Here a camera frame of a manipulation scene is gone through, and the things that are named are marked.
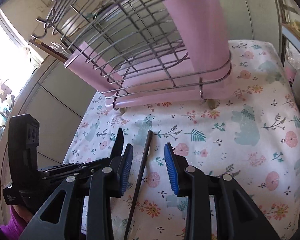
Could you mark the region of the person's left hand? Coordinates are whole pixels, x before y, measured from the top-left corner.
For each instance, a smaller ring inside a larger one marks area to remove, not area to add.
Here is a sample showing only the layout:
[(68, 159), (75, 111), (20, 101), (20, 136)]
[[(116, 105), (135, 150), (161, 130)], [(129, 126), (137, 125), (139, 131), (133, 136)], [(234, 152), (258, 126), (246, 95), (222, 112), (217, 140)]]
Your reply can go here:
[(24, 206), (22, 205), (14, 205), (13, 206), (14, 210), (16, 213), (23, 219), (25, 220), (26, 223), (29, 223), (30, 220), (33, 217), (33, 214)]

